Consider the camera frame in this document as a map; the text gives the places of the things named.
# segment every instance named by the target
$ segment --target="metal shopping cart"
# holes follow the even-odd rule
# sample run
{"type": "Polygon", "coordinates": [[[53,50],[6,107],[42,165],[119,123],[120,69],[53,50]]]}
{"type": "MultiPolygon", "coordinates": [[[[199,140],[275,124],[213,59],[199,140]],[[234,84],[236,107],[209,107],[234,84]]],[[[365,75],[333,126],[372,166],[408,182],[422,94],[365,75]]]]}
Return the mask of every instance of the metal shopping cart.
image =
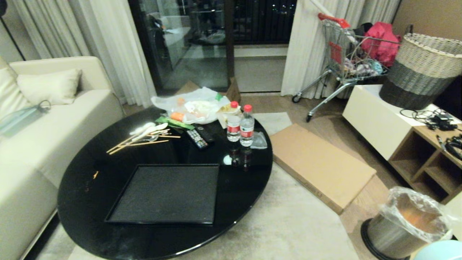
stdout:
{"type": "Polygon", "coordinates": [[[360,80],[376,78],[386,75],[389,60],[380,60],[378,53],[387,50],[397,50],[398,42],[358,36],[349,29],[350,25],[344,19],[338,19],[322,13],[318,14],[322,21],[323,33],[326,38],[323,73],[302,91],[292,97],[292,102],[298,103],[302,94],[316,85],[321,79],[332,74],[339,82],[339,87],[325,100],[308,112],[306,122],[309,122],[315,112],[325,103],[337,96],[348,87],[352,87],[360,80]]]}

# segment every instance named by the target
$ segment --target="cardboard piece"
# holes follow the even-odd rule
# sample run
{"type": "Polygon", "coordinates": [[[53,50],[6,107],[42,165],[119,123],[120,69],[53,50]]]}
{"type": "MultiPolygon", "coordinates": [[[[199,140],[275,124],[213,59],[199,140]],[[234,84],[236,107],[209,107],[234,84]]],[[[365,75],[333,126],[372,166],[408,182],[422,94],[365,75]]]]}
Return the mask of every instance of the cardboard piece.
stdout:
{"type": "MultiPolygon", "coordinates": [[[[199,86],[189,80],[188,82],[186,82],[186,84],[184,84],[182,88],[180,88],[180,90],[178,90],[175,93],[175,95],[193,92],[196,89],[199,89],[199,86]]],[[[230,79],[230,86],[228,88],[228,91],[226,93],[220,93],[220,94],[222,94],[223,96],[226,96],[230,101],[237,101],[237,102],[241,101],[241,93],[237,85],[237,80],[234,77],[230,79]]]]}
{"type": "Polygon", "coordinates": [[[274,161],[340,215],[376,171],[298,124],[270,136],[274,161]]]}

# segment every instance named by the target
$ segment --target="stainless steel trash can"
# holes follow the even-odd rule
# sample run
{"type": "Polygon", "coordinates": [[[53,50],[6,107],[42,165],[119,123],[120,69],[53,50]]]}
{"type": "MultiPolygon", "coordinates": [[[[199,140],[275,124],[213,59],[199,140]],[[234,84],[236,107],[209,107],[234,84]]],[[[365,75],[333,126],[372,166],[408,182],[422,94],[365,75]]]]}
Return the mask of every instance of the stainless steel trash can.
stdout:
{"type": "Polygon", "coordinates": [[[449,231],[436,201],[410,189],[393,189],[381,212],[361,226],[365,245],[380,260],[408,259],[449,231]]]}

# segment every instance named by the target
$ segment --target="sheer curtain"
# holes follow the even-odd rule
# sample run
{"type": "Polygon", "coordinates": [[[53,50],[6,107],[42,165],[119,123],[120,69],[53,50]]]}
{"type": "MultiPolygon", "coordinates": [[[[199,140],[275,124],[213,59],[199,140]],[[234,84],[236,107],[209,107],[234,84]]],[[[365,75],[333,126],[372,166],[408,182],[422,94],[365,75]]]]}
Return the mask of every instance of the sheer curtain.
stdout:
{"type": "Polygon", "coordinates": [[[13,1],[40,57],[96,56],[122,103],[156,95],[126,0],[13,1]]]}
{"type": "MultiPolygon", "coordinates": [[[[370,21],[390,23],[399,0],[318,0],[328,11],[338,18],[345,18],[352,28],[370,21]]],[[[295,95],[317,78],[324,69],[324,35],[317,18],[319,9],[310,0],[297,3],[292,33],[287,52],[286,66],[282,81],[281,96],[295,95]]],[[[327,87],[321,83],[313,86],[302,97],[319,99],[335,91],[337,84],[330,81],[327,87]]],[[[348,96],[348,92],[339,97],[348,96]]]]}

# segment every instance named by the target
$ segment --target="wicker laundry basket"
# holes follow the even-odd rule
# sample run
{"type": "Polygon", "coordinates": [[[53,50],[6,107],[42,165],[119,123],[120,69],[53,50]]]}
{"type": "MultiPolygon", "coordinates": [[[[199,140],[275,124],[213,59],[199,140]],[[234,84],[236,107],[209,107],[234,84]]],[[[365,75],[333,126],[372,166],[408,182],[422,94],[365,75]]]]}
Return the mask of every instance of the wicker laundry basket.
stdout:
{"type": "Polygon", "coordinates": [[[461,72],[461,41],[408,33],[403,37],[380,97],[401,108],[421,110],[461,72]]]}

